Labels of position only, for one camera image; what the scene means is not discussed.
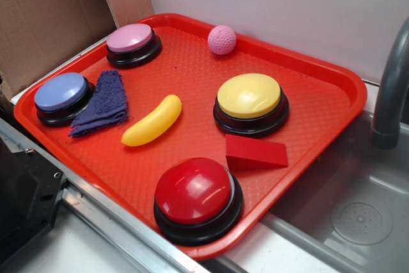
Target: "stainless steel sink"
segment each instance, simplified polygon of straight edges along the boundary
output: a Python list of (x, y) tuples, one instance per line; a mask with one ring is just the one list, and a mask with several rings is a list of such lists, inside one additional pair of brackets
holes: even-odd
[(304, 233), (323, 261), (409, 272), (409, 126), (402, 124), (397, 148), (378, 150), (369, 143), (371, 120), (363, 112), (270, 212)]

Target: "blue cloth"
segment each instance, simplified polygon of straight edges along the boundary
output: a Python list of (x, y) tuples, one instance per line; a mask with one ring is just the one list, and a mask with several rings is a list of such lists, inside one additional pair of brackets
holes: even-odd
[(103, 71), (88, 106), (71, 124), (69, 137), (81, 137), (94, 130), (123, 123), (128, 118), (127, 95), (117, 70)]

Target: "gray faucet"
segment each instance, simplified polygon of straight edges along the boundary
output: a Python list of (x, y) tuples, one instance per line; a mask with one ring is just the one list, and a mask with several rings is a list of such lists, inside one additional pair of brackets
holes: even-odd
[(371, 125), (371, 143), (388, 150), (396, 147), (409, 86), (409, 18), (395, 39), (383, 73)]

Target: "toy banana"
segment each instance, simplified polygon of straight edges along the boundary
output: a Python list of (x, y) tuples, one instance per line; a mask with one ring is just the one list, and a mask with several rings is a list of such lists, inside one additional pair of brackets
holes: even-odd
[(176, 95), (168, 95), (146, 117), (128, 128), (121, 142), (127, 146), (140, 146), (161, 136), (178, 119), (181, 101)]

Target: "red block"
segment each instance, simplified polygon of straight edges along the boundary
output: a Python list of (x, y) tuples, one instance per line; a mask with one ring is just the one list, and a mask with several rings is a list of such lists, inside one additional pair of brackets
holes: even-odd
[(286, 145), (226, 134), (226, 159), (230, 171), (288, 166)]

